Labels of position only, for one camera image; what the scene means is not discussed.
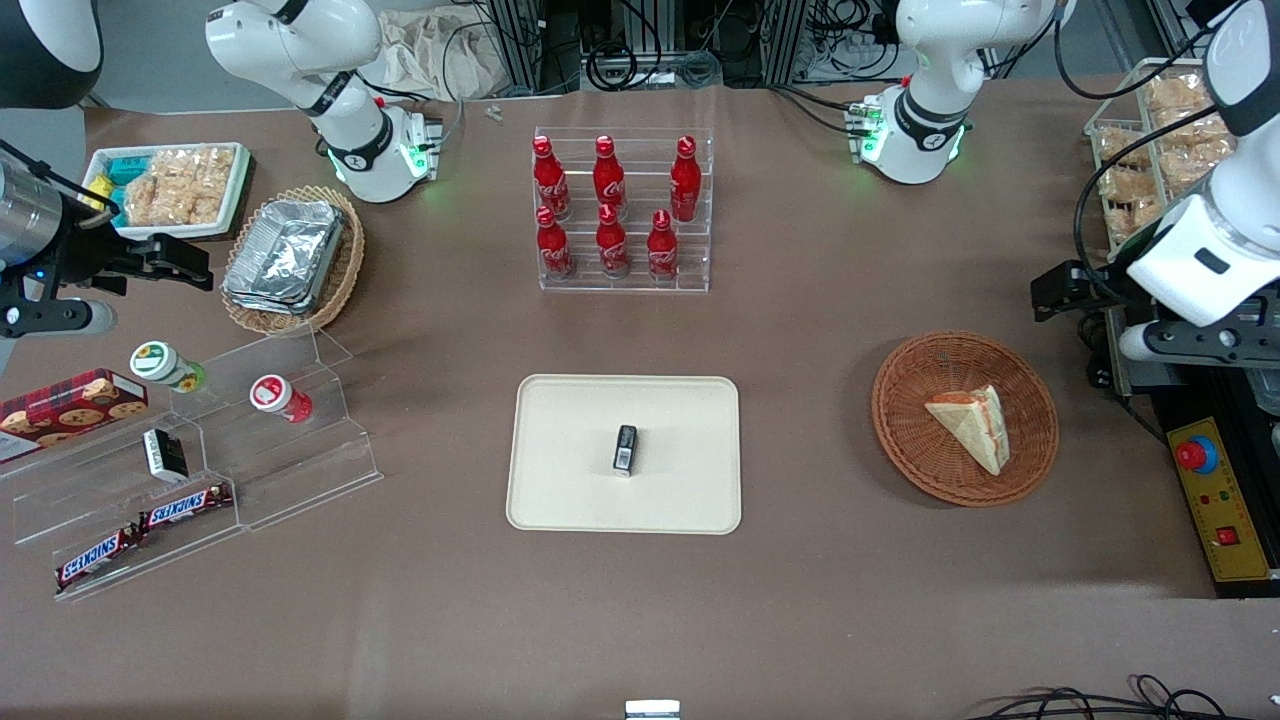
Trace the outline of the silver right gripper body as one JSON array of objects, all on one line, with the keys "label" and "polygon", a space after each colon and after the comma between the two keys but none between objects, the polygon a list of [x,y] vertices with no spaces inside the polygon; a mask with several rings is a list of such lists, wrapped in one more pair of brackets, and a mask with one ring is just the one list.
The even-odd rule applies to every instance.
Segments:
[{"label": "silver right gripper body", "polygon": [[13,160],[1,160],[1,265],[22,266],[55,238],[63,193]]}]

